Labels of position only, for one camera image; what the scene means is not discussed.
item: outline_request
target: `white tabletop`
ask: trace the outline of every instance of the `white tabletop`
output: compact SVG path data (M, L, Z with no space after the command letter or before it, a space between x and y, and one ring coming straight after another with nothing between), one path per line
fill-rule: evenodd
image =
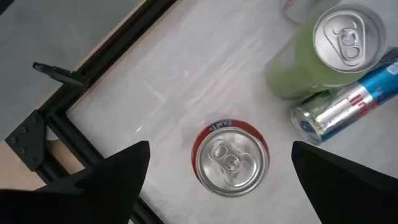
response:
M288 117L295 102L276 98L264 80L267 62L298 28L278 5L179 1L71 110L105 157L149 140L141 196L165 223L320 222L290 158L293 141L302 140ZM396 98L321 147L398 177L397 112ZM242 197L212 194L192 171L196 135L220 118L247 121L269 145L269 173Z

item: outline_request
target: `black metal frame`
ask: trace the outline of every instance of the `black metal frame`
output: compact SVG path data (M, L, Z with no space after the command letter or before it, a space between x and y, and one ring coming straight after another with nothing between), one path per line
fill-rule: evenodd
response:
M52 71L60 69L61 73L68 74L51 75L45 71L43 64L34 64L35 69L63 82L63 85L38 110L22 122L6 138L6 142L27 167L36 171L46 184L69 174L44 148L44 124L50 127L84 167L89 167L104 159L92 143L68 119L66 112L175 1L147 0L76 72L68 73L67 70L53 67ZM142 199L139 199L134 206L131 219L135 224L162 223Z

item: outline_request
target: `table surface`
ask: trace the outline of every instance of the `table surface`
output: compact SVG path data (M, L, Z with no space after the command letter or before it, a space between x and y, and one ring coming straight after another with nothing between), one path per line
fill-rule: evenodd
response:
M289 120L296 101L276 98L264 80L267 62L298 29L278 4L177 2L69 111L105 157L149 140L141 197L164 222L319 223L290 158L293 141L302 140ZM374 6L389 16L389 27L398 21L395 12L385 13L391 4L398 2ZM398 43L394 32L390 38ZM393 99L321 147L398 177L397 111ZM269 145L269 173L242 197L210 193L192 171L196 135L220 118L251 123Z

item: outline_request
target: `aluminum can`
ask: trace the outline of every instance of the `aluminum can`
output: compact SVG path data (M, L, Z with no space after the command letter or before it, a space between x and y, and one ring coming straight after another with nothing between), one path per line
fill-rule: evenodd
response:
M317 93L291 111L297 130L320 144L398 94L398 62L351 85Z
M206 127L192 149L192 166L210 192L237 197L255 189L269 168L269 151L250 124L224 119Z
M339 4L310 19L268 64L267 84L297 98L360 79L386 52L381 17L361 4Z
M303 24L316 13L324 12L341 0L280 0L279 7L293 22Z

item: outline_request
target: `can lid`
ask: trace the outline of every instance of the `can lid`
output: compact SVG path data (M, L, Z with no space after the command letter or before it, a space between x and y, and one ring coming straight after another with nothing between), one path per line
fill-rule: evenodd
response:
M309 114L299 109L292 109L290 113L290 119L292 120L293 125L299 131L299 133L309 140L312 144L320 144L322 143L322 137L317 132L317 127L312 123L311 119L309 119Z
M382 18L362 4L340 4L317 21L313 44L319 58L343 73L359 73L375 66L387 48Z
M237 127L221 128L200 144L197 176L210 191L237 197L255 189L268 169L266 146Z

